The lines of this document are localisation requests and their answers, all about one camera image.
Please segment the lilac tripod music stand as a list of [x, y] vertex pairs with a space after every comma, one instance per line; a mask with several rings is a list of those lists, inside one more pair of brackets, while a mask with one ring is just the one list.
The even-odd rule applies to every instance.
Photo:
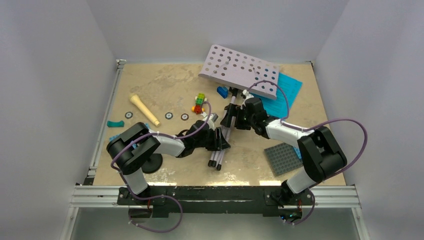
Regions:
[[[217, 44], [210, 47], [199, 72], [200, 77], [228, 86], [231, 104], [251, 107], [251, 129], [265, 138], [268, 137], [266, 126], [273, 117], [266, 113], [260, 98], [277, 99], [278, 75], [276, 64]], [[243, 90], [248, 90], [254, 97], [244, 101]], [[227, 138], [230, 128], [235, 127], [235, 120], [233, 117]]]

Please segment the black microphone desk stand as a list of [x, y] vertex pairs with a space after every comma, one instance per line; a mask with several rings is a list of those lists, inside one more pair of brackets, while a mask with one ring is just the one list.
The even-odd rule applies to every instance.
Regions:
[[163, 164], [163, 157], [161, 154], [155, 153], [141, 166], [144, 174], [152, 174], [157, 172]]

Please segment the cream microphone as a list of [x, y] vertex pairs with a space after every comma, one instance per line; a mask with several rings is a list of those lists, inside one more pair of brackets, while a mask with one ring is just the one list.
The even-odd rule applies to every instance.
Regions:
[[135, 105], [155, 127], [161, 126], [161, 122], [158, 118], [147, 108], [136, 93], [132, 93], [129, 96], [129, 101]]

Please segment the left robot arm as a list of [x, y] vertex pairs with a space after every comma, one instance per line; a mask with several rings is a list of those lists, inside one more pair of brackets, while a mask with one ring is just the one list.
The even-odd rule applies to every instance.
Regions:
[[110, 141], [106, 151], [112, 158], [111, 165], [116, 167], [131, 189], [130, 199], [142, 205], [149, 199], [149, 185], [142, 166], [153, 155], [185, 158], [197, 148], [214, 152], [230, 147], [221, 129], [213, 122], [197, 120], [189, 129], [177, 135], [155, 132], [143, 122], [138, 122]]

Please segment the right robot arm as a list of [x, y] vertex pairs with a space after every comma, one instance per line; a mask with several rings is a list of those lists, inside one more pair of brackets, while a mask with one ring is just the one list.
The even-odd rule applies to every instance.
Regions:
[[288, 204], [301, 192], [319, 184], [347, 165], [347, 158], [329, 128], [305, 130], [269, 115], [258, 97], [247, 98], [242, 105], [230, 103], [221, 125], [239, 130], [254, 130], [266, 139], [281, 141], [300, 151], [303, 168], [281, 184], [280, 196]]

